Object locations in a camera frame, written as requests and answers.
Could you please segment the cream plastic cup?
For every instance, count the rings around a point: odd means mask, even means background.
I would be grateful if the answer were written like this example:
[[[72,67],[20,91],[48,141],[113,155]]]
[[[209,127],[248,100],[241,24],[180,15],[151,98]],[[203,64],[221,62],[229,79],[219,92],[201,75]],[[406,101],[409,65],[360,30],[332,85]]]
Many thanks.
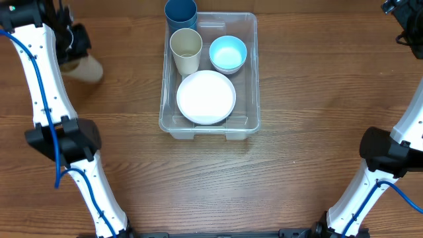
[[[202,37],[191,28],[181,28],[172,34],[170,47],[176,68],[182,76],[198,70],[202,46]]]
[[[61,74],[86,83],[98,83],[103,67],[92,55],[60,65]]]

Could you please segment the blue plastic cup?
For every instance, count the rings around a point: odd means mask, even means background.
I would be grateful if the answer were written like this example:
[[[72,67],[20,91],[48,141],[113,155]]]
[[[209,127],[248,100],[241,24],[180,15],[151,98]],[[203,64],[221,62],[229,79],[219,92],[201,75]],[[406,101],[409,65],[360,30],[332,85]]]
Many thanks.
[[[168,0],[165,16],[169,32],[172,34],[181,28],[197,29],[197,4],[194,0]]]

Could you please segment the clear plastic storage bin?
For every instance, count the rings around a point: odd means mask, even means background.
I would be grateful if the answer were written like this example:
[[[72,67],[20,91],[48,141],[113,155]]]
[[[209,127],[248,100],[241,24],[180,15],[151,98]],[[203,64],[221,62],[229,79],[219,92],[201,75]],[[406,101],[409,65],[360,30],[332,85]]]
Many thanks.
[[[228,78],[236,91],[236,103],[226,119],[212,125],[189,121],[180,112],[176,92],[182,80],[173,60],[166,28],[163,61],[163,80],[159,112],[159,126],[175,139],[194,139],[197,135],[224,135],[227,140],[244,140],[260,129],[260,89],[258,63],[258,23],[252,13],[199,12],[197,31],[203,40],[200,70],[213,70],[209,57],[211,43],[220,36],[231,35],[241,39],[247,47],[247,60],[238,72]]]

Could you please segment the white pink plastic plate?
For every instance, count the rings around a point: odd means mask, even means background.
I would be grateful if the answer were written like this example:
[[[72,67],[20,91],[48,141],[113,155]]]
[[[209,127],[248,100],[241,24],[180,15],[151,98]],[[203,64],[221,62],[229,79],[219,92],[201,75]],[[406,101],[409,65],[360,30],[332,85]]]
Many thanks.
[[[197,71],[179,85],[176,102],[182,115],[189,121],[211,125],[228,117],[237,101],[232,82],[212,70]]]

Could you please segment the light blue plastic bowl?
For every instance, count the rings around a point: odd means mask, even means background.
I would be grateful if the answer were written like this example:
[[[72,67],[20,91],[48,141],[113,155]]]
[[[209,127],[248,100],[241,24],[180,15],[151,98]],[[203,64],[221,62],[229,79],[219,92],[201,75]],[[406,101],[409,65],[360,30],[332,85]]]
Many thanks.
[[[221,36],[216,38],[209,48],[209,57],[212,65],[224,69],[243,66],[247,55],[247,46],[235,36]]]

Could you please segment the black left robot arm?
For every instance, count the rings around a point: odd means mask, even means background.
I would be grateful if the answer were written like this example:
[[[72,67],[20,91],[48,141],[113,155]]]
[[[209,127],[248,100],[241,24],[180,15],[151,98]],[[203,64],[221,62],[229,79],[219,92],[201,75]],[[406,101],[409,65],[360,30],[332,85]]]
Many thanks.
[[[25,131],[26,142],[55,163],[55,186],[65,175],[75,181],[96,237],[136,237],[104,173],[98,127],[78,117],[63,84],[63,75],[93,83],[102,78],[85,27],[52,0],[2,1],[1,35],[19,54],[32,99],[34,127]]]

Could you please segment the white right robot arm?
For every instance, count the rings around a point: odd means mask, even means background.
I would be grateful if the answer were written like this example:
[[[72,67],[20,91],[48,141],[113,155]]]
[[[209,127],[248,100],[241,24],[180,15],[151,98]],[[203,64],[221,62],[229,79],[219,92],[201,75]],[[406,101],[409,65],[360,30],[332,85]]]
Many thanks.
[[[368,128],[360,142],[360,168],[339,201],[302,237],[369,237],[360,225],[379,197],[395,190],[413,209],[395,183],[407,172],[422,171],[422,87],[391,131]]]

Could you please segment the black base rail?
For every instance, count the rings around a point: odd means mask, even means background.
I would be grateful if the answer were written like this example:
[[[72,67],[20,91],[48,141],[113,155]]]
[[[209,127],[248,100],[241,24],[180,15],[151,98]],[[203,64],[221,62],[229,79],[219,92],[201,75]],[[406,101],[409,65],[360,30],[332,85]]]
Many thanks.
[[[133,238],[299,238],[313,237],[311,229],[287,228],[278,231],[248,231],[248,232],[222,232],[222,233],[137,233],[129,229],[129,233],[120,233],[116,237]]]

